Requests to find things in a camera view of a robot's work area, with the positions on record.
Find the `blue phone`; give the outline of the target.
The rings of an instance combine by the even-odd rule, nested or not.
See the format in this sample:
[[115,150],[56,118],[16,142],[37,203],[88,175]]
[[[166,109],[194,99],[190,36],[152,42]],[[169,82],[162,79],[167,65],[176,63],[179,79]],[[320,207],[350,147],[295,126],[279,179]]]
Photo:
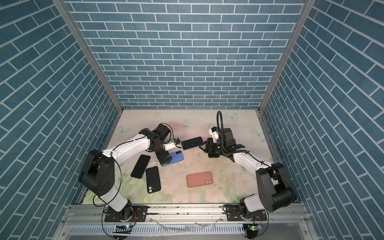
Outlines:
[[170,153],[169,157],[172,158],[171,161],[169,163],[162,164],[162,167],[165,167],[165,166],[168,166],[168,165],[171,165],[174,163],[178,163],[178,162],[184,160],[184,156],[183,156],[182,151]]

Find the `black phone case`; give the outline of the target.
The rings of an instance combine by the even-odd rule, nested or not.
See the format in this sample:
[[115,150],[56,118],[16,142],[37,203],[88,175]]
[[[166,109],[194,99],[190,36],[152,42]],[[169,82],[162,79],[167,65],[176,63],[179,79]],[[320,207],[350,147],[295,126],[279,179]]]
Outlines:
[[216,154],[216,153],[208,153],[208,157],[209,157],[209,158],[219,158],[219,157],[220,157],[220,154]]
[[148,194],[153,194],[161,190],[161,180],[157,166],[146,169],[146,181]]

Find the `black phone purple edge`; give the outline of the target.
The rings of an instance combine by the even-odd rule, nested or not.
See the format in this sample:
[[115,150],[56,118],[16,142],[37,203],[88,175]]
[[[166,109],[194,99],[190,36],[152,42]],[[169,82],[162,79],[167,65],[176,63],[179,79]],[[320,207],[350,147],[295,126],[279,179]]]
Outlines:
[[199,147],[204,143],[202,137],[196,137],[189,140],[182,141],[183,150],[188,150],[192,148]]

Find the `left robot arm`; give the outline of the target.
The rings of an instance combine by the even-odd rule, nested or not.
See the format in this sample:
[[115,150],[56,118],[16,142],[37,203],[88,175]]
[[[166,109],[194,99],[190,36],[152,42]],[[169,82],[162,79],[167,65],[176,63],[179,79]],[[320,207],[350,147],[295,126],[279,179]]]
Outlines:
[[135,154],[145,150],[156,154],[161,164],[168,163],[169,150],[176,147],[172,128],[160,123],[154,130],[144,128],[132,139],[106,150],[92,150],[85,157],[79,182],[92,191],[115,212],[130,208],[129,200],[121,193],[121,183],[115,183],[115,169]]

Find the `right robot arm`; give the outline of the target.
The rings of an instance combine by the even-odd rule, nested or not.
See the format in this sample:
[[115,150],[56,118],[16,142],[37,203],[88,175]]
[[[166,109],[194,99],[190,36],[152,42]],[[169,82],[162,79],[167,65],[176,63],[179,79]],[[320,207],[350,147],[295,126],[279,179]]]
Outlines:
[[210,158],[229,158],[256,176],[257,193],[241,199],[239,203],[245,218],[257,211],[274,212],[296,200],[296,193],[283,164],[264,161],[251,154],[245,146],[231,141],[208,138],[199,148]]

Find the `black phone far left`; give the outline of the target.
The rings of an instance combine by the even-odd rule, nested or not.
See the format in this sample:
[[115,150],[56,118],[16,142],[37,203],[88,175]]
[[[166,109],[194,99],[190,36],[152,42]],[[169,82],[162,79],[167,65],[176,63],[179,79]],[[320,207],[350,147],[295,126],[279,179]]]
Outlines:
[[136,179],[141,179],[147,168],[147,165],[150,159],[151,157],[148,155],[140,155],[135,167],[131,172],[131,177]]

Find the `pink phone case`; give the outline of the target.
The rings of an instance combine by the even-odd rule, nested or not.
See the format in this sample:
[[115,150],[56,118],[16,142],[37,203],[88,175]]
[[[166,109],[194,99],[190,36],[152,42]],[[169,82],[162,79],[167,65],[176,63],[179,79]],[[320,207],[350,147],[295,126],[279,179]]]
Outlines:
[[188,188],[210,185],[214,182],[211,172],[201,172],[187,175]]

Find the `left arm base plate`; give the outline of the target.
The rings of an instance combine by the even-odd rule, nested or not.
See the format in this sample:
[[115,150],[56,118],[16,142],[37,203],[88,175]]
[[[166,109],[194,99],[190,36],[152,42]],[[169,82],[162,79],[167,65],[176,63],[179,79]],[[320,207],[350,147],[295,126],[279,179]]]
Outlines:
[[147,217],[148,206],[128,206],[120,212],[116,212],[114,209],[107,207],[103,210],[105,215],[105,222],[144,222]]

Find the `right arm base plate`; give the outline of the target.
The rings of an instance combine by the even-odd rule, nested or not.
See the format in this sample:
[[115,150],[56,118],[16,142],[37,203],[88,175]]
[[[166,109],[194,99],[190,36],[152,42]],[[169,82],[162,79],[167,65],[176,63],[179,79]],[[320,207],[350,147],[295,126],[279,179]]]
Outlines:
[[244,204],[224,204],[222,209],[229,222],[267,220],[267,214],[265,210],[249,212]]

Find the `aluminium front rail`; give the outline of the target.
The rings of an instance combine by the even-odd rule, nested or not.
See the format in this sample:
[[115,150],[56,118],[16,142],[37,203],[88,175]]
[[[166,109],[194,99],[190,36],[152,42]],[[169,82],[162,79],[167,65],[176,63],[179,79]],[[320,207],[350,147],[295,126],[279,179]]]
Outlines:
[[159,224],[221,224],[221,223],[288,223],[307,224],[310,218],[303,204],[290,204],[272,213],[258,211],[253,217],[243,217],[240,208],[229,204],[134,204],[133,217],[119,221],[108,209],[93,205],[71,205],[62,221],[72,225],[106,225],[150,223]]

